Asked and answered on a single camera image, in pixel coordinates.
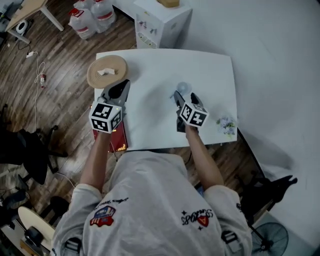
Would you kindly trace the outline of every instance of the red book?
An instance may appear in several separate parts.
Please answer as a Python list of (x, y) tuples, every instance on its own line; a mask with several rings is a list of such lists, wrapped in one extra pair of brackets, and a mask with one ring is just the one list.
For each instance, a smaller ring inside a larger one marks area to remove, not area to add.
[[(94, 139), (97, 139), (98, 131), (93, 130)], [(118, 125), (116, 129), (112, 132), (111, 137), (111, 144), (109, 145), (109, 151), (108, 152), (114, 152), (115, 151), (124, 151), (128, 148), (127, 138), (126, 138), (126, 132), (123, 121)]]

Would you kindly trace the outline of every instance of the table leg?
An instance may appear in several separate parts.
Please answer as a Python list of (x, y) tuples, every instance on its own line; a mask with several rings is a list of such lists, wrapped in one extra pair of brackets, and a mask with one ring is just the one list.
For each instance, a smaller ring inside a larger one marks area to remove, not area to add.
[(64, 27), (59, 23), (59, 21), (51, 14), (47, 7), (42, 6), (41, 12), (60, 30), (64, 31)]
[(19, 40), (25, 42), (26, 44), (30, 44), (30, 40), (26, 39), (25, 37), (23, 37), (22, 35), (20, 35), (19, 33), (17, 33), (16, 31), (9, 29), (7, 31), (9, 34), (15, 36), (16, 38), (18, 38)]

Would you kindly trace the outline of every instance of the round wooden board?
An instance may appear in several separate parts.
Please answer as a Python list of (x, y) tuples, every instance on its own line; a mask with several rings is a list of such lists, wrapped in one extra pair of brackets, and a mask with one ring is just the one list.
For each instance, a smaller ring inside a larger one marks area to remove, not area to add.
[[(98, 71), (104, 69), (113, 69), (115, 74), (100, 75)], [(86, 80), (88, 84), (96, 89), (103, 89), (117, 81), (121, 81), (127, 75), (127, 63), (124, 58), (117, 55), (110, 55), (99, 58), (88, 68)]]
[(36, 212), (26, 208), (24, 206), (18, 209), (19, 217), (26, 229), (30, 227), (36, 228), (42, 235), (42, 245), (51, 251), (51, 242), (54, 237), (55, 230), (50, 226), (43, 218), (41, 218)]

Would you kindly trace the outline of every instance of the person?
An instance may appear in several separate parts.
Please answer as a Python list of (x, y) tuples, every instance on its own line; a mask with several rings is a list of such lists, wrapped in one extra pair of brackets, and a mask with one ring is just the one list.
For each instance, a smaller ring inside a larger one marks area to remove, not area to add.
[(121, 156), (102, 198), (111, 134), (100, 132), (53, 236), (52, 255), (247, 256), (252, 238), (238, 194), (224, 186), (198, 131), (186, 125), (203, 197), (183, 159), (132, 151)]

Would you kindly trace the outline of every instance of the plastic water bottle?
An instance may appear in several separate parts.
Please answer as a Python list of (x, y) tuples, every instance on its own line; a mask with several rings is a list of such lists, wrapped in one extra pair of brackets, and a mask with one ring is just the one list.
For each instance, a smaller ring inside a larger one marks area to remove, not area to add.
[(73, 6), (78, 10), (82, 10), (82, 9), (90, 10), (91, 7), (94, 5), (94, 3), (95, 3), (94, 0), (79, 0)]
[(76, 31), (82, 39), (92, 37), (97, 31), (97, 24), (88, 9), (78, 10), (73, 8), (69, 14), (69, 25)]
[(112, 4), (108, 0), (93, 0), (94, 5), (91, 7), (91, 13), (98, 25), (97, 32), (102, 33), (110, 28), (111, 24), (116, 21), (116, 14)]

